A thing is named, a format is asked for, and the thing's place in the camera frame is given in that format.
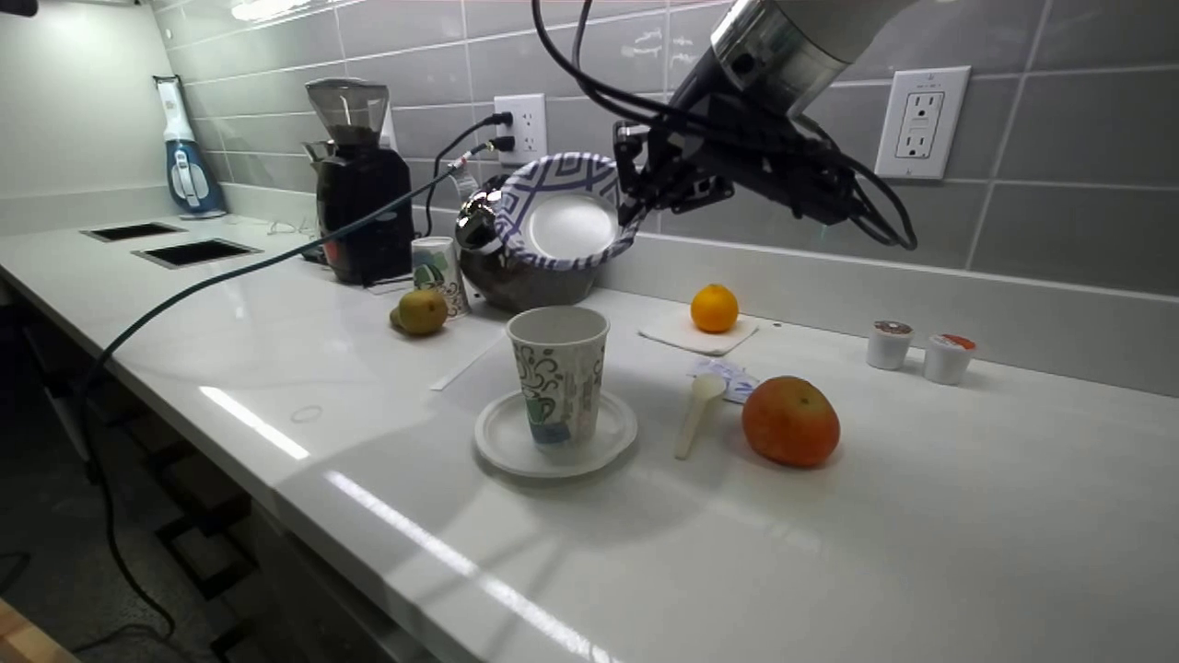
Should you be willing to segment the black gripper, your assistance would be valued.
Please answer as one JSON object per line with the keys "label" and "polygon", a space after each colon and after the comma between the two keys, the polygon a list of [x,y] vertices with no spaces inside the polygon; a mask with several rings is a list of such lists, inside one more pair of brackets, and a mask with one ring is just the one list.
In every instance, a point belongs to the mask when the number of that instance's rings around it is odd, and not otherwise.
{"label": "black gripper", "polygon": [[689,215],[746,187],[797,219],[838,226],[862,215],[853,168],[797,129],[711,142],[669,132],[663,121],[616,125],[620,223],[638,226],[657,211]]}

